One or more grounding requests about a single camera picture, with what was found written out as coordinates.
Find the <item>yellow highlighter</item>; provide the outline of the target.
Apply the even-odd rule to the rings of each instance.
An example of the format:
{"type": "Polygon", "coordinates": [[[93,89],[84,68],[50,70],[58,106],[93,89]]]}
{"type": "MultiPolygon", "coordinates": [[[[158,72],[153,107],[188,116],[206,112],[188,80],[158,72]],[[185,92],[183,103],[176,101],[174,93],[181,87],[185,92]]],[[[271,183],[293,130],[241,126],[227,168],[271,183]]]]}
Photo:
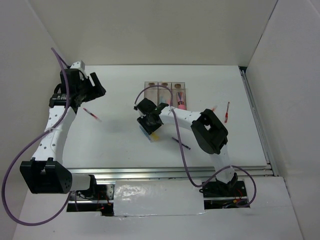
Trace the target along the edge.
{"type": "Polygon", "coordinates": [[[152,137],[152,139],[153,139],[154,141],[158,141],[158,140],[159,140],[159,136],[158,136],[157,134],[155,134],[155,133],[153,133],[153,134],[151,135],[151,137],[152,137]]]}

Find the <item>pink blue pen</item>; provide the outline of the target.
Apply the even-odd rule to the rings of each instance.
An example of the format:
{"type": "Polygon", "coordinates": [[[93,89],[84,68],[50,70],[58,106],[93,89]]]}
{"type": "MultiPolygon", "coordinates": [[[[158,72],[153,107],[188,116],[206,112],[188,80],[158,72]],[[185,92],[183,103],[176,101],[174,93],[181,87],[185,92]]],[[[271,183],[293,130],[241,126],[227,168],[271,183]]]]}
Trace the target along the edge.
{"type": "Polygon", "coordinates": [[[92,116],[95,120],[97,120],[98,122],[102,122],[102,120],[97,117],[95,114],[93,114],[92,112],[90,112],[88,109],[86,109],[85,107],[83,107],[83,110],[88,113],[90,116],[92,116]]]}

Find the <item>pink capped pen bundle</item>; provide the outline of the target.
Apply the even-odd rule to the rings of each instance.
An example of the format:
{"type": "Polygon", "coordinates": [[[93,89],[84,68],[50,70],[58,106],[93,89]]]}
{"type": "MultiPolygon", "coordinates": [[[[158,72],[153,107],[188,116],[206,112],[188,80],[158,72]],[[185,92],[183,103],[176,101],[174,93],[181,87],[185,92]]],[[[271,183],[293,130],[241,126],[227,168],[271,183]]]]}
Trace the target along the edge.
{"type": "Polygon", "coordinates": [[[186,104],[185,104],[185,98],[184,93],[182,91],[179,91],[176,93],[176,101],[177,101],[177,108],[181,110],[186,110],[186,104]]]}

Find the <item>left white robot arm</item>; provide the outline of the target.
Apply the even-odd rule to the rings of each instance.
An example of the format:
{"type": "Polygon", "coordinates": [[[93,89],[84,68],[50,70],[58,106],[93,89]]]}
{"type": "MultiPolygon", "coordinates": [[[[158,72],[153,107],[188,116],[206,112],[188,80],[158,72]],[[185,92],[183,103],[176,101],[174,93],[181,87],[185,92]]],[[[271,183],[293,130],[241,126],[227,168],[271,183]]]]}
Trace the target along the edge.
{"type": "Polygon", "coordinates": [[[49,100],[49,118],[39,146],[29,161],[19,167],[33,194],[66,194],[80,191],[88,200],[97,197],[99,187],[95,177],[72,174],[63,166],[63,151],[69,129],[78,109],[106,94],[95,72],[87,76],[82,70],[68,68],[60,73],[58,84],[49,100]]]}

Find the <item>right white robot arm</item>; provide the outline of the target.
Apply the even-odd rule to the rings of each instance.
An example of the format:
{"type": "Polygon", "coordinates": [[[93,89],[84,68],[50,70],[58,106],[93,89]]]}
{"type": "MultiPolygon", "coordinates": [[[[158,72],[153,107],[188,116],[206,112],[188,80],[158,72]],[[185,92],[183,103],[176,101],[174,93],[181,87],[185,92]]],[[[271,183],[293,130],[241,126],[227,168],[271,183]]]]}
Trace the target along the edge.
{"type": "Polygon", "coordinates": [[[163,125],[175,126],[182,163],[194,187],[202,188],[212,179],[216,179],[219,183],[218,190],[223,196],[230,196],[235,191],[238,176],[228,154],[229,133],[212,110],[198,112],[179,109],[167,103],[155,105],[147,98],[135,104],[133,108],[139,112],[137,122],[149,136],[163,125]],[[215,173],[202,184],[196,184],[190,175],[183,152],[180,128],[191,131],[200,149],[213,159],[215,173]]]}

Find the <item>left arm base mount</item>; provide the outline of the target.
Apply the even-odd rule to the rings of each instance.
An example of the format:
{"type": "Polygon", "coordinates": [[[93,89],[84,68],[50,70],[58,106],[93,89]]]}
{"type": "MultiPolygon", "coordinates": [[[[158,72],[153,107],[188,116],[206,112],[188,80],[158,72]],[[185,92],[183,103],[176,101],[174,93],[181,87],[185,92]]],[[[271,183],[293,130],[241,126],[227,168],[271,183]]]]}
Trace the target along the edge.
{"type": "Polygon", "coordinates": [[[95,212],[105,217],[114,216],[115,184],[93,184],[87,190],[74,191],[67,204],[69,213],[95,212]]]}

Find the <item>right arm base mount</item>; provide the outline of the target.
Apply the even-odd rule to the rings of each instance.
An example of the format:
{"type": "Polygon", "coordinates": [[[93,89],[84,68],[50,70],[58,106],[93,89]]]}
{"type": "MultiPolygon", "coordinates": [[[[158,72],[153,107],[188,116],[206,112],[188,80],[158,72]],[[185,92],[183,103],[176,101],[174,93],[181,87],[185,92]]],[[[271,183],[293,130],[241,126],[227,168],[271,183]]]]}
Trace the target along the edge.
{"type": "Polygon", "coordinates": [[[204,198],[242,198],[247,196],[245,183],[238,180],[235,173],[229,183],[223,183],[219,180],[210,181],[200,190],[204,198]]]}

